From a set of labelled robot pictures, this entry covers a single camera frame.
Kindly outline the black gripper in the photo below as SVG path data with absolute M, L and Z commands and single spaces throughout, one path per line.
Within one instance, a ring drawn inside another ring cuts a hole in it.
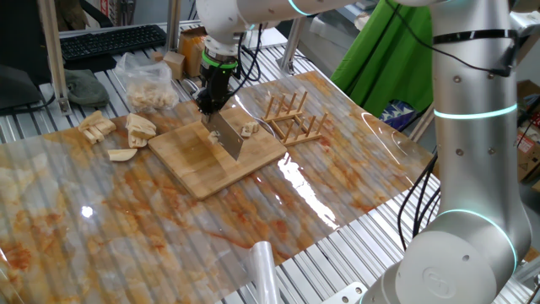
M 195 102 L 203 115 L 210 114 L 210 101 L 212 113 L 220 111 L 232 96 L 228 85 L 231 74 L 235 68 L 201 67 L 202 90 L 196 93 Z

